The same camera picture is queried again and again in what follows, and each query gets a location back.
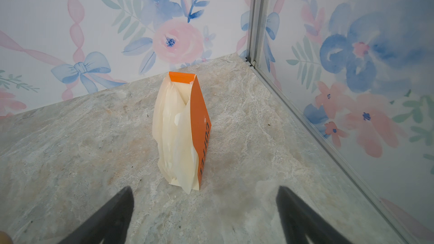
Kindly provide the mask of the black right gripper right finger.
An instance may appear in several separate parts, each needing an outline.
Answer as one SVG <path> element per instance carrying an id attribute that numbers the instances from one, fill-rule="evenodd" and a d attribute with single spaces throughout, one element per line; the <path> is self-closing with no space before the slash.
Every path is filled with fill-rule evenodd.
<path id="1" fill-rule="evenodd" d="M 276 204 L 288 244 L 350 243 L 290 188 L 279 187 Z"/>

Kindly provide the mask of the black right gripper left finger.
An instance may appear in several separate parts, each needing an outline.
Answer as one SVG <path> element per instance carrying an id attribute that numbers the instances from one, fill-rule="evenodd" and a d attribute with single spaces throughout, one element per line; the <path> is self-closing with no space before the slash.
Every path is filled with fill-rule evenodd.
<path id="1" fill-rule="evenodd" d="M 123 244 L 134 210 L 132 188 L 124 187 L 61 244 Z"/>

